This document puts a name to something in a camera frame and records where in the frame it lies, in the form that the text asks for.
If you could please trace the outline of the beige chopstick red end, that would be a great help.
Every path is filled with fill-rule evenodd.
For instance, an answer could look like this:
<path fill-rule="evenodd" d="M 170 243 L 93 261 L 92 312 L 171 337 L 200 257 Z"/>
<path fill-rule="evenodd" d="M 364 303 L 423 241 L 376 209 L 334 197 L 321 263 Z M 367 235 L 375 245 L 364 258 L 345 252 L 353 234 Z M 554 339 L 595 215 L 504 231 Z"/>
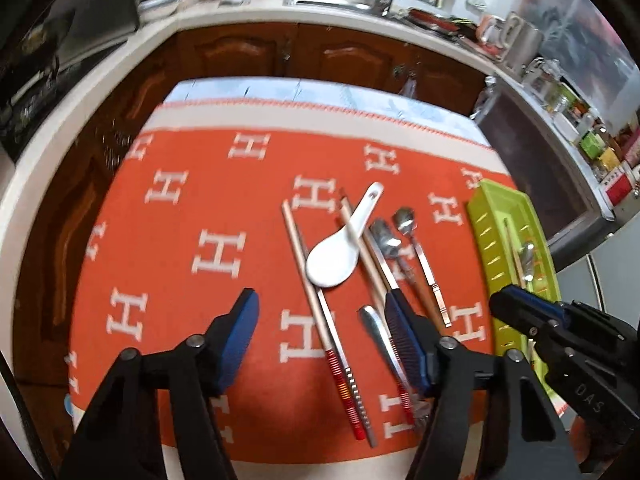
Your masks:
<path fill-rule="evenodd" d="M 382 318 L 383 322 L 385 323 L 385 327 L 387 328 L 386 322 L 384 320 L 384 307 L 387 288 L 384 285 L 382 276 L 380 272 L 378 272 L 378 267 L 376 266 L 374 259 L 369 252 L 369 248 L 362 237 L 360 237 L 357 244 L 360 261 L 363 264 L 364 270 L 366 270 L 367 272 L 367 276 L 373 290 L 374 305 L 372 307 L 374 307 L 375 310 L 378 311 L 378 314 Z"/>

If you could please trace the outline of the white ceramic rice spoon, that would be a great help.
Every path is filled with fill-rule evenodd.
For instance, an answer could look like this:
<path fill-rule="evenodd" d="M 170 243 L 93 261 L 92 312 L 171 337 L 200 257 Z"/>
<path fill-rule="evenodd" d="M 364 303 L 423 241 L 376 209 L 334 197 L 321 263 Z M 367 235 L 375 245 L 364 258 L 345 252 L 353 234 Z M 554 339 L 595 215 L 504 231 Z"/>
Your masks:
<path fill-rule="evenodd" d="M 359 241 L 383 191 L 381 182 L 373 182 L 351 211 L 342 205 L 341 229 L 314 246 L 307 257 L 306 274 L 312 284 L 321 288 L 336 287 L 354 273 L 359 259 Z"/>

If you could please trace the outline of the small long steel spoon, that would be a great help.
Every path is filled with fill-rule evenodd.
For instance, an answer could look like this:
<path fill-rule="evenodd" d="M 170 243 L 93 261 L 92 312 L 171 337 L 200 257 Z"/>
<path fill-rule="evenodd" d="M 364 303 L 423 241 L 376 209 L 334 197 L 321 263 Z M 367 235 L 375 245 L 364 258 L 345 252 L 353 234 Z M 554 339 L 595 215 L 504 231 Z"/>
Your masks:
<path fill-rule="evenodd" d="M 442 296 L 439 284 L 435 280 L 434 273 L 428 263 L 424 249 L 416 237 L 416 216 L 414 215 L 414 210 L 410 207 L 400 207 L 398 211 L 393 214 L 393 222 L 396 229 L 398 229 L 402 235 L 405 235 L 411 243 L 413 250 L 416 253 L 416 258 L 419 260 L 426 284 L 433 293 L 440 316 L 442 317 L 442 322 L 444 322 L 444 325 L 447 328 L 451 327 L 452 324 L 444 296 Z"/>

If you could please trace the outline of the light wooden chopstick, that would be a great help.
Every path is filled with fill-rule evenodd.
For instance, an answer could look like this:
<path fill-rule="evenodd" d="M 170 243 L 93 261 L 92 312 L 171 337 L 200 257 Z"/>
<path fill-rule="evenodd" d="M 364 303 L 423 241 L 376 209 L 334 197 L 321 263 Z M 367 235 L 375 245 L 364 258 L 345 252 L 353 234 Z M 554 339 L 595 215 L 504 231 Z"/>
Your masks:
<path fill-rule="evenodd" d="M 357 413 L 356 404 L 352 398 L 352 394 L 349 391 L 346 376 L 343 372 L 340 362 L 338 362 L 338 356 L 335 352 L 335 347 L 330 336 L 328 326 L 326 325 L 326 318 L 324 317 L 318 294 L 314 285 L 308 280 L 305 270 L 305 258 L 302 245 L 298 237 L 297 228 L 292 215 L 291 207 L 288 201 L 285 200 L 281 205 L 281 211 L 283 214 L 284 224 L 286 232 L 288 232 L 288 240 L 292 247 L 292 253 L 298 275 L 303 284 L 303 289 L 311 310 L 312 317 L 316 323 L 316 327 L 319 334 L 320 344 L 326 355 L 326 360 L 329 364 L 334 385 L 337 390 L 337 394 L 340 397 L 341 404 L 343 405 L 345 414 L 349 421 L 349 425 L 352 427 L 352 433 L 354 437 L 361 441 L 367 437 L 366 430 L 364 430 L 363 423 Z"/>

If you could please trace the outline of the brown wooden kitchen cabinets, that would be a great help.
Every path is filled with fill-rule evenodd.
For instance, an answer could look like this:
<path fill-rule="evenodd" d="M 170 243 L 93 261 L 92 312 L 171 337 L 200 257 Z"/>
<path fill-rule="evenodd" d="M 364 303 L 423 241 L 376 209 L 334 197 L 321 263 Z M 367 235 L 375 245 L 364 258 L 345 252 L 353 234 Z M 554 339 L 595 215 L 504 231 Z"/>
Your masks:
<path fill-rule="evenodd" d="M 330 25 L 245 23 L 177 32 L 127 70 L 63 152 L 38 200 L 17 281 L 14 374 L 26 385 L 64 387 L 64 358 L 81 266 L 101 203 L 127 148 L 178 82 L 271 76 L 397 91 L 416 81 L 419 100 L 467 115 L 484 86 L 468 62 L 398 35 Z"/>

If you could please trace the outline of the steel spoon in tray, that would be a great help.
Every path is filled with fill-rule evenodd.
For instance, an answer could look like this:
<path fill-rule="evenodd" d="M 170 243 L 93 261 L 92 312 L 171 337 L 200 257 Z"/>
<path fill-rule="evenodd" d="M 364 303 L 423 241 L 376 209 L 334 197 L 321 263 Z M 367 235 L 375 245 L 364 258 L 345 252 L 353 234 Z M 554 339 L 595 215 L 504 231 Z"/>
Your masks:
<path fill-rule="evenodd" d="M 533 287 L 535 275 L 535 245 L 533 242 L 526 242 L 518 252 L 522 268 L 523 287 L 531 289 Z"/>

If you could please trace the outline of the green plastic utensil tray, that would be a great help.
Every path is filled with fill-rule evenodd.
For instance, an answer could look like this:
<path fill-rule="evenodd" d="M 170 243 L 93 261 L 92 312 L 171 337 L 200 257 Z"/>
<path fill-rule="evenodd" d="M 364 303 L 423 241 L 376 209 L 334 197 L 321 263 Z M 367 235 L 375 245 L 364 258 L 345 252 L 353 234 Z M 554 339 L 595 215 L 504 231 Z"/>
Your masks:
<path fill-rule="evenodd" d="M 498 292 L 506 285 L 518 285 L 518 276 L 506 240 L 503 219 L 509 221 L 515 245 L 535 245 L 533 287 L 527 289 L 545 300 L 561 299 L 547 239 L 529 197 L 514 188 L 484 179 L 477 185 L 466 211 L 473 229 L 487 290 Z"/>

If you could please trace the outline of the large steel spoon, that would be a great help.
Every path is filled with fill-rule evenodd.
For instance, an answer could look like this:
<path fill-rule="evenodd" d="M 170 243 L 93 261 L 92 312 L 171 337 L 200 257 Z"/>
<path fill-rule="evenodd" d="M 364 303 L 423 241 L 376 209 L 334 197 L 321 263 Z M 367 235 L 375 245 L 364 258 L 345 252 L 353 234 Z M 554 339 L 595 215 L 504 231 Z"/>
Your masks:
<path fill-rule="evenodd" d="M 392 233 L 390 226 L 383 219 L 375 219 L 370 225 L 370 231 L 383 255 L 397 262 L 401 272 L 405 275 L 406 280 L 413 288 L 416 296 L 420 299 L 420 303 L 422 307 L 424 307 L 426 314 L 436 325 L 439 333 L 442 334 L 446 328 L 442 320 L 442 315 L 436 306 L 435 299 L 427 290 L 426 285 L 418 280 L 413 271 L 413 267 L 410 266 L 405 257 L 401 255 L 401 240 Z"/>

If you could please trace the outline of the steel cabinet shelf unit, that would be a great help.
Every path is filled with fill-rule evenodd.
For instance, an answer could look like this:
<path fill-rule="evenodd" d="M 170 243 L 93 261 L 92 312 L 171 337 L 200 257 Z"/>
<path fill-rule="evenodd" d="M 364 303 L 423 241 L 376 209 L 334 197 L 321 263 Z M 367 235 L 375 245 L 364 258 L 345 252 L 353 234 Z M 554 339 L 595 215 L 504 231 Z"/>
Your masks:
<path fill-rule="evenodd" d="M 474 120 L 532 201 L 556 270 L 617 229 L 590 167 L 520 84 L 495 76 L 486 98 L 476 103 Z"/>

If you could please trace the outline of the orange H-pattern cloth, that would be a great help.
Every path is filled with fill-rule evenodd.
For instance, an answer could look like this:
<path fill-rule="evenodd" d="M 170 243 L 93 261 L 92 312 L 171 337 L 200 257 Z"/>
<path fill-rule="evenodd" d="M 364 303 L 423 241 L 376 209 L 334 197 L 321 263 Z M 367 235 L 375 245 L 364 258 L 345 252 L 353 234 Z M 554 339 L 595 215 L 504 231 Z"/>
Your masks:
<path fill-rule="evenodd" d="M 326 293 L 378 443 L 352 434 L 300 281 L 281 205 L 308 246 L 343 198 L 384 185 L 375 208 L 414 210 L 452 321 L 468 348 L 497 339 L 466 213 L 483 179 L 510 177 L 469 118 L 403 96 L 319 81 L 203 79 L 175 86 L 142 127 L 89 236 L 68 380 L 81 418 L 122 349 L 152 353 L 201 333 L 255 289 L 259 318 L 238 376 L 213 403 L 242 479 L 401 479 L 416 430 L 358 316 L 355 271 Z"/>

